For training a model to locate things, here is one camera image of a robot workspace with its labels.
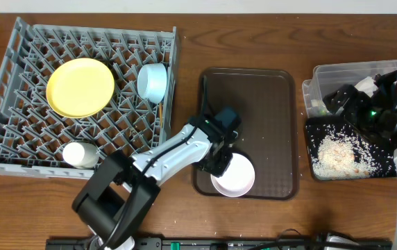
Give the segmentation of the white round bowl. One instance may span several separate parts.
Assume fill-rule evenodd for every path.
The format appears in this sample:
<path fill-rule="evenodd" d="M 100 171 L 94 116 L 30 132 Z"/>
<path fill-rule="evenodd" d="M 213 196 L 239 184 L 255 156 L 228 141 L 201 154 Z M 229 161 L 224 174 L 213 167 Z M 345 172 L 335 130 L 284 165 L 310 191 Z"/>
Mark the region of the white round bowl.
<path fill-rule="evenodd" d="M 224 174 L 220 177 L 211 176 L 210 179 L 220 194 L 226 197 L 241 197 L 253 187 L 255 170 L 246 156 L 234 153 Z"/>

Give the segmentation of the light blue bowl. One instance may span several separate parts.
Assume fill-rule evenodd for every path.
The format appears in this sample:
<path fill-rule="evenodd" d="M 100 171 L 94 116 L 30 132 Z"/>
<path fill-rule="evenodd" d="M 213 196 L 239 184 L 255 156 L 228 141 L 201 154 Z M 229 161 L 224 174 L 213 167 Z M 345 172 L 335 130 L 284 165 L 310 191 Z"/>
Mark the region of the light blue bowl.
<path fill-rule="evenodd" d="M 167 70 L 162 63 L 144 65 L 137 77 L 137 93 L 142 99 L 159 104 L 167 89 Z"/>

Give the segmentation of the white paper cup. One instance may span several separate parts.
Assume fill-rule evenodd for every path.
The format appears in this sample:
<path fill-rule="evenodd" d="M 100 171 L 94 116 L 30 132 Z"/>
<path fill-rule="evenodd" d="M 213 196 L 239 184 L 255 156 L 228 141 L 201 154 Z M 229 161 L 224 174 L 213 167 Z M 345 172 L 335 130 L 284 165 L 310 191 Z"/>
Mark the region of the white paper cup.
<path fill-rule="evenodd" d="M 78 169 L 91 169 L 99 161 L 97 147 L 86 142 L 70 142 L 62 151 L 63 160 Z"/>

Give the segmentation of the rice food scraps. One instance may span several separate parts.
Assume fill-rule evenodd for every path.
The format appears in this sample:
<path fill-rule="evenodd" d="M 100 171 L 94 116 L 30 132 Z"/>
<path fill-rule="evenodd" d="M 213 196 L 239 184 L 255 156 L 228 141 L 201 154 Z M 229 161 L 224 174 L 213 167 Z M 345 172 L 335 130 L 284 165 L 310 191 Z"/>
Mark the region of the rice food scraps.
<path fill-rule="evenodd" d="M 370 177 L 378 170 L 370 150 L 371 145 L 358 135 L 331 127 L 312 157 L 313 172 L 322 180 Z"/>

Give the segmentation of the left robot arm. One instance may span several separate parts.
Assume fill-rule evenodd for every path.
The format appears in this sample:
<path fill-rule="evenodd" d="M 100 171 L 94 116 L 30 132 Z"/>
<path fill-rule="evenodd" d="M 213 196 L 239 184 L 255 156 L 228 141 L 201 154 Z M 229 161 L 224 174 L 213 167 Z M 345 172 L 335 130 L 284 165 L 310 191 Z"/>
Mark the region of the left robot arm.
<path fill-rule="evenodd" d="M 188 165 L 220 177 L 228 169 L 240 116 L 224 108 L 214 117 L 191 117 L 182 130 L 144 153 L 117 150 L 100 164 L 73 201 L 72 208 L 101 241 L 118 249 L 140 227 L 160 186 Z"/>

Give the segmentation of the wooden chopstick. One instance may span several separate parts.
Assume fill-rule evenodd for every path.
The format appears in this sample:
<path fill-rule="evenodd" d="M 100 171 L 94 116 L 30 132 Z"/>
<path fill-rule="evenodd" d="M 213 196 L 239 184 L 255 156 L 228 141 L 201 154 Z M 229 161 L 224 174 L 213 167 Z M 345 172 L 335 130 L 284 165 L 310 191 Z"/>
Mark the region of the wooden chopstick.
<path fill-rule="evenodd" d="M 163 118 L 162 118 L 162 116 L 163 116 L 163 111 L 162 111 L 162 110 L 163 110 L 163 106 L 162 106 L 162 103 L 160 102 L 159 105 L 158 105 L 160 128 L 163 127 Z"/>

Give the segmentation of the white paper napkin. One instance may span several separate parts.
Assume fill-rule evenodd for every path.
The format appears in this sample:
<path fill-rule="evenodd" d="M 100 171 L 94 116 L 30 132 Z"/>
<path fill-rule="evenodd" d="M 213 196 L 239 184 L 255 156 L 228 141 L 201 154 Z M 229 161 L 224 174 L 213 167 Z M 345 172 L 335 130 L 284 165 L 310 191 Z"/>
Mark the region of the white paper napkin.
<path fill-rule="evenodd" d="M 369 97 L 372 97 L 374 92 L 378 90 L 378 87 L 375 85 L 375 81 L 371 76 L 367 76 L 361 80 L 355 85 L 355 88 L 360 92 L 364 92 Z"/>

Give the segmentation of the yellow round plate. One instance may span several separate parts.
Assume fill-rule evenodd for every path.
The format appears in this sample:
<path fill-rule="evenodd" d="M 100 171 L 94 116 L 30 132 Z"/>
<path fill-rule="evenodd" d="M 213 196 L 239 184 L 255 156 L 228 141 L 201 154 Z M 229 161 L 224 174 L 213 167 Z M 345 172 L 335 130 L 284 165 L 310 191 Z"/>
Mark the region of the yellow round plate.
<path fill-rule="evenodd" d="M 79 58 L 64 63 L 52 73 L 46 98 L 57 114 L 78 119 L 105 108 L 114 91 L 114 76 L 105 64 L 91 58 Z"/>

